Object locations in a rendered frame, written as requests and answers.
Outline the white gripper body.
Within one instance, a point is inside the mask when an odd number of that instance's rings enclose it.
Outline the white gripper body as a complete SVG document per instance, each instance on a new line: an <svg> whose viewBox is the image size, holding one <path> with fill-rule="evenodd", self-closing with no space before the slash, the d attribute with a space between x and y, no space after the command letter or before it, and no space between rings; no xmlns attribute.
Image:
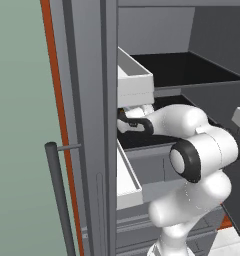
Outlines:
<svg viewBox="0 0 240 256"><path fill-rule="evenodd" d="M117 120L117 128L121 133L125 133L130 130L129 124L120 119Z"/></svg>

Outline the black fridge shelf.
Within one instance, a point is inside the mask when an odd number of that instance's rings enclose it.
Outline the black fridge shelf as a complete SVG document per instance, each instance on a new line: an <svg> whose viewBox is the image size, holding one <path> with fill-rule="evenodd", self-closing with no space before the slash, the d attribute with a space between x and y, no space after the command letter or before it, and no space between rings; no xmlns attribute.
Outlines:
<svg viewBox="0 0 240 256"><path fill-rule="evenodd" d="M240 76L192 52L133 55L154 77L156 88L240 81Z"/></svg>
<svg viewBox="0 0 240 256"><path fill-rule="evenodd" d="M158 110L162 107L172 104L185 104L194 106L184 95L168 96L168 97L157 97L153 107ZM143 147L152 147L163 144L170 144L179 141L179 138L162 135L147 135L142 132L126 132L121 133L117 131L117 138L124 150L134 150Z"/></svg>

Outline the grey fridge door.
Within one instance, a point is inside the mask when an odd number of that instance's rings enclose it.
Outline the grey fridge door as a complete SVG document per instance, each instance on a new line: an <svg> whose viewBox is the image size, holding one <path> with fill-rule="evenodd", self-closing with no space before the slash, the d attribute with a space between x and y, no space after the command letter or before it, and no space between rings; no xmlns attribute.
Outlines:
<svg viewBox="0 0 240 256"><path fill-rule="evenodd" d="M116 256L117 0L49 0L84 256Z"/></svg>

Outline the grey fridge drawer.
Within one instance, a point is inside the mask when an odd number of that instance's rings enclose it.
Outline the grey fridge drawer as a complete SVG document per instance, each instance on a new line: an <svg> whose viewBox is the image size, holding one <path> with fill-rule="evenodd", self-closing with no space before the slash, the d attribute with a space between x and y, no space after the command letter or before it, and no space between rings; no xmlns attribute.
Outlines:
<svg viewBox="0 0 240 256"><path fill-rule="evenodd" d="M195 256L208 256L223 217L224 210L218 206L191 229L187 245ZM121 219L117 223L116 256L146 256L160 234L147 214Z"/></svg>

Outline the grey fridge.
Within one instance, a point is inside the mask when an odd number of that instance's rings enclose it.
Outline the grey fridge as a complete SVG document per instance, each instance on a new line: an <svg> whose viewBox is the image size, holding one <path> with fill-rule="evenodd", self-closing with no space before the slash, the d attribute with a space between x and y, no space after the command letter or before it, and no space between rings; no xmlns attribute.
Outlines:
<svg viewBox="0 0 240 256"><path fill-rule="evenodd" d="M119 44L132 57L192 52L240 76L240 6L121 6ZM211 124L240 138L240 128L231 120L240 107L240 81L155 87L155 98L176 95L186 96L207 113ZM150 200L185 182L169 161L173 144L125 150L143 187L144 204L118 211L117 223L147 214ZM240 234L240 160L224 171L233 187L223 207Z"/></svg>

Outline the orange side panel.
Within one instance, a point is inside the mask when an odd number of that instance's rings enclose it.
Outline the orange side panel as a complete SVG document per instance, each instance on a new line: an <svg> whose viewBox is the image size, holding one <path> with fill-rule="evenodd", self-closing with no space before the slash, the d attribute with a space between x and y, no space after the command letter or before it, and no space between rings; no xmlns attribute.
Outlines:
<svg viewBox="0 0 240 256"><path fill-rule="evenodd" d="M45 35L46 35L46 41L47 41L48 55L50 60L50 67L51 67L54 94L56 99L58 119L59 119L60 131L61 131L61 138L62 138L63 145L67 146L69 144L69 139L68 139L67 125L66 125L66 117L65 117L64 101L63 101L62 88L61 88L58 58L57 58L57 52L56 52L54 29L52 24L50 0L40 0L40 4L42 9L42 15L43 15L44 29L45 29ZM70 190L72 210L73 210L74 223L75 223L75 231L76 231L75 241L78 243L78 251L80 253L80 256L84 256L82 232L80 229L78 203L77 203L76 190L74 185L74 174L73 174L70 150L64 151L64 157L65 157L68 185Z"/></svg>

